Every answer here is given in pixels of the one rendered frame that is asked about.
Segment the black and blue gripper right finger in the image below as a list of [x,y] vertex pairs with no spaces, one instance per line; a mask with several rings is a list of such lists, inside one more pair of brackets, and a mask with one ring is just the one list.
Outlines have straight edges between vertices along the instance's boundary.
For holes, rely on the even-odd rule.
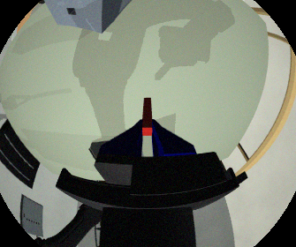
[[176,156],[197,154],[194,145],[163,128],[152,119],[153,156]]

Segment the red peg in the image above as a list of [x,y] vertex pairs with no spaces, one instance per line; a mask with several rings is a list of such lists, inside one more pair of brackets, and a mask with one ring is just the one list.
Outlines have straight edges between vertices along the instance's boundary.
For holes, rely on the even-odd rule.
[[142,136],[152,136],[151,98],[144,98],[142,120]]

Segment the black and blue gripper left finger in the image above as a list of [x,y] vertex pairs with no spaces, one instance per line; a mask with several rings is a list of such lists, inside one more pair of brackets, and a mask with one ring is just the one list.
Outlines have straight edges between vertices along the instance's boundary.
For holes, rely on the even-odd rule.
[[136,156],[137,153],[137,156],[141,156],[143,141],[142,121],[142,119],[139,120],[132,128],[101,145],[98,154],[108,153]]

